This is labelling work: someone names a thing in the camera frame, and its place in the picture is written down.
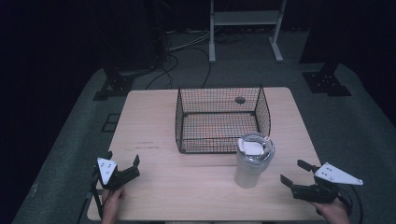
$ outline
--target tumbler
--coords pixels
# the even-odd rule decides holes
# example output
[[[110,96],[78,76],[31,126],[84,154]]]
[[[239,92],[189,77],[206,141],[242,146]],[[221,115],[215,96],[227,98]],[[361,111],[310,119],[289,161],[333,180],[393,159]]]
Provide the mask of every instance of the tumbler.
[[[254,188],[274,155],[275,146],[269,136],[248,133],[240,137],[236,150],[236,184],[244,189]]]

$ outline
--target wire basket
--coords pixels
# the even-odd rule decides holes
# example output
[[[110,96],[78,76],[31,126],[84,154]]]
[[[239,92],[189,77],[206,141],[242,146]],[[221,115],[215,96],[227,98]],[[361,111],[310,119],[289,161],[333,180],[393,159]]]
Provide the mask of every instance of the wire basket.
[[[235,153],[246,133],[270,135],[262,88],[179,89],[176,142],[180,153]]]

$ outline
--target black stand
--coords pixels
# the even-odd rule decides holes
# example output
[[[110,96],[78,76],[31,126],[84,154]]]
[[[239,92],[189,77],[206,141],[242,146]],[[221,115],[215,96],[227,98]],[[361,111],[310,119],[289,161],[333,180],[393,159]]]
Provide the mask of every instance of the black stand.
[[[123,77],[113,67],[104,67],[107,79],[100,91],[93,97],[94,101],[105,101],[107,97],[126,96],[132,89],[134,77]]]
[[[313,93],[329,96],[351,96],[347,87],[340,84],[334,72],[338,63],[325,63],[319,72],[305,72],[304,79]]]

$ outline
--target shelf leg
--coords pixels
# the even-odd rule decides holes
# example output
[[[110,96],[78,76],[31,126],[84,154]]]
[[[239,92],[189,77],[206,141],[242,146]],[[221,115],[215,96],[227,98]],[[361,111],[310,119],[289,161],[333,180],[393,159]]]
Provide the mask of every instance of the shelf leg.
[[[209,62],[216,62],[215,52],[215,7],[214,0],[210,2],[210,40],[209,40]]]
[[[273,52],[274,52],[275,57],[276,57],[276,61],[278,63],[282,63],[283,62],[283,57],[282,57],[282,54],[280,53],[280,50],[279,50],[279,47],[277,46],[276,41],[277,41],[277,37],[279,35],[280,25],[282,24],[283,15],[285,13],[286,3],[287,3],[287,0],[283,0],[282,1],[282,5],[280,6],[279,14],[277,15],[277,19],[276,19],[276,27],[275,27],[274,36],[269,38],[270,44],[271,44],[271,48],[273,49]]]

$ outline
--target person's hand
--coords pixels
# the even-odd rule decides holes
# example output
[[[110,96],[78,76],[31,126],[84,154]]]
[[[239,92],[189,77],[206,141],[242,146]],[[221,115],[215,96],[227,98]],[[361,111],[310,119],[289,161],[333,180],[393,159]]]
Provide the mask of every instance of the person's hand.
[[[332,203],[311,203],[331,224],[349,224],[347,207],[336,198]]]
[[[125,193],[124,186],[116,191],[105,189],[102,193],[103,217],[102,224],[113,224],[118,219],[121,201]]]

